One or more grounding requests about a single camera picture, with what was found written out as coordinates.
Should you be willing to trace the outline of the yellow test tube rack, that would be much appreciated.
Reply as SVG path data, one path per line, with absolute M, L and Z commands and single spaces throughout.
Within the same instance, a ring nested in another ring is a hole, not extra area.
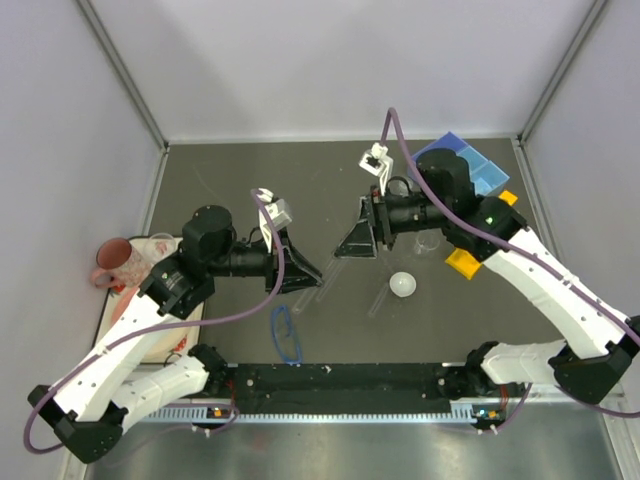
M 513 206 L 518 201 L 518 196 L 509 190 L 503 190 L 498 198 L 504 200 L 509 206 Z M 468 251 L 455 248 L 446 258 L 445 264 L 453 268 L 467 280 L 471 280 L 482 267 Z

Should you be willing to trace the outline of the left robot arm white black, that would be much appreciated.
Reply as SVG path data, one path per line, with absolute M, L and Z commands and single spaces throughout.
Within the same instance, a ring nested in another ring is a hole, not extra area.
M 227 388 L 227 362 L 204 344 L 145 378 L 127 380 L 152 346 L 189 323 L 192 311 L 214 294 L 216 278 L 262 277 L 271 296 L 321 285 L 320 271 L 290 241 L 286 201 L 261 202 L 258 218 L 261 239 L 240 241 L 226 208 L 198 209 L 183 226 L 177 250 L 153 266 L 87 358 L 56 384 L 29 394 L 35 414 L 79 461 L 100 460 L 138 421 L 176 400 Z

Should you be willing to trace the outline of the three-compartment blue organizer box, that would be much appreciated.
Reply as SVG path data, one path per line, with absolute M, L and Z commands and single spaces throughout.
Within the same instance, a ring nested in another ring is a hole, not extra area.
M 439 139 L 416 151 L 412 155 L 412 160 L 417 162 L 421 154 L 438 148 L 452 150 L 467 162 L 470 179 L 478 195 L 500 195 L 510 179 L 510 176 L 498 165 L 452 132 L 447 132 Z

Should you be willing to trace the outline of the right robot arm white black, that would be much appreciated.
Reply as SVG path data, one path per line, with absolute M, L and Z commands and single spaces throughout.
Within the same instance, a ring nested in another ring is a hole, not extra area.
M 560 332 L 545 344 L 486 342 L 472 351 L 461 378 L 487 396 L 509 383 L 553 385 L 599 404 L 639 352 L 639 320 L 609 307 L 542 244 L 507 192 L 477 193 L 468 163 L 451 149 L 418 156 L 414 181 L 426 191 L 396 195 L 393 160 L 379 143 L 360 168 L 378 182 L 360 198 L 359 218 L 335 249 L 337 258 L 375 258 L 398 235 L 438 229 L 454 250 L 447 262 L 466 278 L 486 267 L 515 287 Z

